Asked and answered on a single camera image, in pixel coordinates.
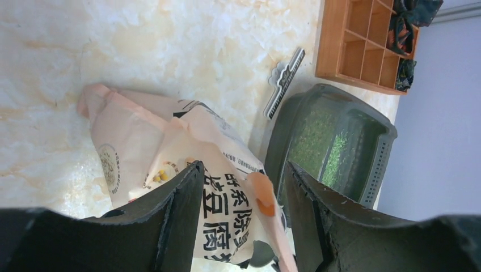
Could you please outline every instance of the white wall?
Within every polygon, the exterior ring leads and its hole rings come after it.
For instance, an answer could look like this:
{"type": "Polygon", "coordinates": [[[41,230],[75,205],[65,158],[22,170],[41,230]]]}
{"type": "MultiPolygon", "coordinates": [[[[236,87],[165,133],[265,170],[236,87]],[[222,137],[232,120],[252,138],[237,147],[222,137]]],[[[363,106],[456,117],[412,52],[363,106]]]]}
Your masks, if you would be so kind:
{"type": "Polygon", "coordinates": [[[378,209],[481,214],[481,17],[422,28],[417,46],[378,209]]]}
{"type": "Polygon", "coordinates": [[[479,0],[444,0],[441,9],[450,9],[452,7],[474,4],[476,2],[479,2],[479,0]]]}

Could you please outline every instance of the green fabric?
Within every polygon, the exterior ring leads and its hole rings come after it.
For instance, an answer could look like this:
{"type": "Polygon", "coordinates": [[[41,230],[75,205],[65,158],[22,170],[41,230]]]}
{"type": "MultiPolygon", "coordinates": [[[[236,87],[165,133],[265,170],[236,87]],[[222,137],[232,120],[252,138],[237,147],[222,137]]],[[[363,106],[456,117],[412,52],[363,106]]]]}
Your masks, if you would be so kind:
{"type": "Polygon", "coordinates": [[[427,27],[442,3],[443,0],[395,0],[393,9],[398,14],[408,12],[408,20],[413,25],[427,27]]]}
{"type": "Polygon", "coordinates": [[[416,61],[402,58],[399,62],[398,77],[396,78],[396,90],[406,92],[411,88],[414,81],[414,67],[416,61]]]}
{"type": "Polygon", "coordinates": [[[387,34],[387,48],[392,51],[408,56],[412,53],[414,43],[414,32],[412,25],[406,18],[406,13],[393,15],[387,34]]]}

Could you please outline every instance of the marble floor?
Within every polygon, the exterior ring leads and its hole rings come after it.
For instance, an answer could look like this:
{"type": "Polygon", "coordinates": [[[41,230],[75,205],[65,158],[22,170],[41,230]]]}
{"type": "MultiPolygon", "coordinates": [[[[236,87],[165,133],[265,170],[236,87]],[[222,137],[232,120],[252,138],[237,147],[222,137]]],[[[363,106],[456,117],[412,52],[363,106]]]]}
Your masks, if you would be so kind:
{"type": "MultiPolygon", "coordinates": [[[[287,96],[314,77],[324,1],[0,0],[0,207],[76,218],[111,208],[88,123],[86,84],[201,100],[264,159],[271,70],[306,58],[287,96]]],[[[332,83],[394,122],[399,98],[332,83]]],[[[236,271],[194,260],[192,271],[236,271]]]]}

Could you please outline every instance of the tofu litter bag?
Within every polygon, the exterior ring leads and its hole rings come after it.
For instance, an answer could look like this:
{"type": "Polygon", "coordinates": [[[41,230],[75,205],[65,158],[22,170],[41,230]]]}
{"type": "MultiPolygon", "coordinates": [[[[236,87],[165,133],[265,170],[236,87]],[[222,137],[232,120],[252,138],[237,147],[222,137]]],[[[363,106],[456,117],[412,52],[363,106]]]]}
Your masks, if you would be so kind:
{"type": "Polygon", "coordinates": [[[261,240],[283,271],[297,271],[272,184],[256,173],[262,163],[206,105],[95,84],[84,88],[77,110],[90,120],[114,209],[200,160],[205,178],[194,257],[240,264],[261,240]]]}

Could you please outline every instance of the wooden compartment organizer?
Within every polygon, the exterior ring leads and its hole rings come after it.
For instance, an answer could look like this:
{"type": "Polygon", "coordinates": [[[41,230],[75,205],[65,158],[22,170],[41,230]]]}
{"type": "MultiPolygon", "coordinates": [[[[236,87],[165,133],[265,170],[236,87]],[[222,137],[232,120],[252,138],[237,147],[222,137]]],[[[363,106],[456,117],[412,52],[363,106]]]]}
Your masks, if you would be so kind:
{"type": "Polygon", "coordinates": [[[316,77],[389,95],[395,89],[401,58],[414,58],[414,48],[402,56],[386,48],[394,0],[326,0],[316,77]]]}

